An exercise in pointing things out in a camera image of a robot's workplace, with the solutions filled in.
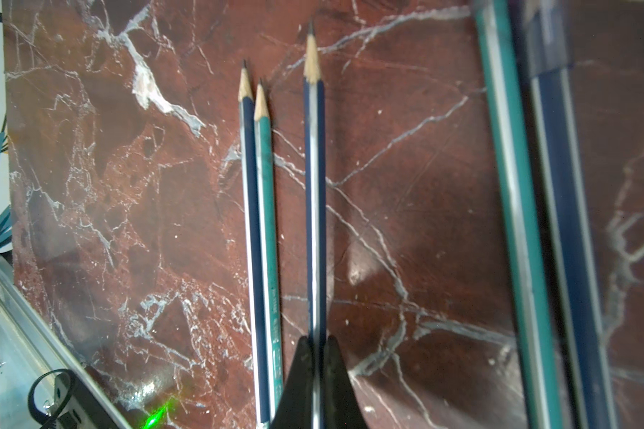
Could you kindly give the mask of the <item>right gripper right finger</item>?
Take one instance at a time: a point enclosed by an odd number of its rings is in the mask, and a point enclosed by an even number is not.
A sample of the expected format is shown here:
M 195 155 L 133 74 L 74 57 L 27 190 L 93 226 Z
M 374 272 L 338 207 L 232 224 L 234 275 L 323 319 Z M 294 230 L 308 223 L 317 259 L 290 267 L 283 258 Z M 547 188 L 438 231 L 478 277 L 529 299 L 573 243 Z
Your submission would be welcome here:
M 367 429 L 336 337 L 328 336 L 323 352 L 325 428 Z

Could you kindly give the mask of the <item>dark blue capped pencil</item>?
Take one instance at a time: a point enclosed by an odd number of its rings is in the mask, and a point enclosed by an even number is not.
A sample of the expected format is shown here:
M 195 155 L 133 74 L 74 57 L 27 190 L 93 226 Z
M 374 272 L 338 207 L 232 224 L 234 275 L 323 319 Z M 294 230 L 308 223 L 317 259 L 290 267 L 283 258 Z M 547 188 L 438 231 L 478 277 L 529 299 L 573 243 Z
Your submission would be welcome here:
M 522 2 L 519 36 L 543 163 L 576 422 L 581 428 L 616 428 L 569 79 L 572 56 L 563 2 Z

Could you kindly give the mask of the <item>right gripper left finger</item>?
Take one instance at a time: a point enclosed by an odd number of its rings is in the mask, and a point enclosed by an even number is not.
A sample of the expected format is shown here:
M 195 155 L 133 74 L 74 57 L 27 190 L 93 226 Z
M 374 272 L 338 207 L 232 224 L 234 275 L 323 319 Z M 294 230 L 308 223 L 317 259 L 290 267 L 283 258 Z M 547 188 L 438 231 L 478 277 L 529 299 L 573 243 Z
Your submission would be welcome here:
M 309 338 L 302 336 L 297 342 L 284 392 L 270 428 L 311 428 L 313 364 Z

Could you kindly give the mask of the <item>dark blue printed pencil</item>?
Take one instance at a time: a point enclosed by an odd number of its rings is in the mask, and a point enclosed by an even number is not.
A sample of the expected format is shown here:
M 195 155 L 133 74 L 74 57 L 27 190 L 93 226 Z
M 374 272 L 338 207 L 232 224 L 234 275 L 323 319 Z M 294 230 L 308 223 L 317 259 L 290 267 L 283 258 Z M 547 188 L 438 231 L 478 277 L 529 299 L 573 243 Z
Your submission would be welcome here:
M 305 191 L 307 268 L 309 293 L 309 343 L 312 348 L 311 426 L 323 428 L 323 350 L 327 335 L 327 249 L 325 191 L 324 82 L 318 45 L 309 24 L 303 68 L 305 130 Z

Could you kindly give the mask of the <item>green pencil with eraser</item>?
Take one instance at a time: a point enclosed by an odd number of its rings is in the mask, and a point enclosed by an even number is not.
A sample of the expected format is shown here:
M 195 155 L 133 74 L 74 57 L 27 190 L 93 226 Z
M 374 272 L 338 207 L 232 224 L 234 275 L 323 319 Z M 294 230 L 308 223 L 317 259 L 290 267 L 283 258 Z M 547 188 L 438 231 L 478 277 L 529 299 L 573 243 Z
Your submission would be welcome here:
M 480 1 L 474 17 L 503 202 L 528 422 L 532 428 L 560 428 L 555 345 L 508 4 Z

